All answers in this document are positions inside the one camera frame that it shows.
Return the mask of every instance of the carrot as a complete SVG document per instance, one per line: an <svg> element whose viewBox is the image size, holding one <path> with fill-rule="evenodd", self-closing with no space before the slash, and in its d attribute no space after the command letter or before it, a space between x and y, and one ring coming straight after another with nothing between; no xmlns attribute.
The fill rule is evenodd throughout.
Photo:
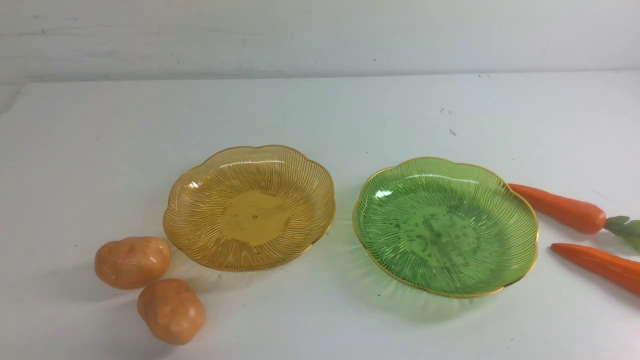
<svg viewBox="0 0 640 360"><path fill-rule="evenodd" d="M602 229L620 236L640 252L640 220L629 217L610 217L594 204L554 195L530 186L509 184L535 210L546 214L568 227L585 234L595 234Z"/></svg>
<svg viewBox="0 0 640 360"><path fill-rule="evenodd" d="M640 295L640 263L602 250L576 244L554 243L551 250L572 263Z"/></svg>
<svg viewBox="0 0 640 360"><path fill-rule="evenodd" d="M595 234L602 230L607 215L594 204L554 195L529 186L509 184L511 189L522 196L535 210L585 234Z"/></svg>

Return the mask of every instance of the green leaves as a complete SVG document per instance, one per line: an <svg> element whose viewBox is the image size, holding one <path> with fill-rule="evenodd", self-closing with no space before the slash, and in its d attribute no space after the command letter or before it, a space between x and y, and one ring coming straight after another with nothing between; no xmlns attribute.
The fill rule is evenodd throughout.
<svg viewBox="0 0 640 360"><path fill-rule="evenodd" d="M612 217L607 219L604 228L620 236L640 252L640 220L629 221L629 217Z"/></svg>

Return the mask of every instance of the brown potato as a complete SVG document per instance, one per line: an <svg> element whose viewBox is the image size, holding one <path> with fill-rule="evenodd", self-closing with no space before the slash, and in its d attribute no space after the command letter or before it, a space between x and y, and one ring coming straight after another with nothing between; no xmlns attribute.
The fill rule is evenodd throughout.
<svg viewBox="0 0 640 360"><path fill-rule="evenodd" d="M171 249L162 239L131 237L104 244L95 254L98 278L114 288L141 288L158 279L171 263Z"/></svg>
<svg viewBox="0 0 640 360"><path fill-rule="evenodd" d="M155 337L173 345L191 341L207 319L198 295L180 279L149 284L138 296L138 314Z"/></svg>

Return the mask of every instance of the glass dish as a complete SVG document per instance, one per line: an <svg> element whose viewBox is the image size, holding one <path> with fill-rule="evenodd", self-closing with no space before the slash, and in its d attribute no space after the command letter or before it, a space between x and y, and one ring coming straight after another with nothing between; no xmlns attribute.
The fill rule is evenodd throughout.
<svg viewBox="0 0 640 360"><path fill-rule="evenodd" d="M302 255L335 217L333 180L290 147L233 147L184 173L164 212L167 238L193 261L262 270Z"/></svg>
<svg viewBox="0 0 640 360"><path fill-rule="evenodd" d="M373 261L397 280L448 297L489 295L538 254L530 205L489 170L415 158L375 173L353 209Z"/></svg>

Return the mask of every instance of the amber glass dish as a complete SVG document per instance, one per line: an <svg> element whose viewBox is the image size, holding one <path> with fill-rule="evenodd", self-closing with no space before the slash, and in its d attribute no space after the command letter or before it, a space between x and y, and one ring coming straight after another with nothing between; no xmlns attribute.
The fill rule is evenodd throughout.
<svg viewBox="0 0 640 360"><path fill-rule="evenodd" d="M233 147L175 182L167 238L197 263L262 270L303 254L335 216L329 172L290 147Z"/></svg>

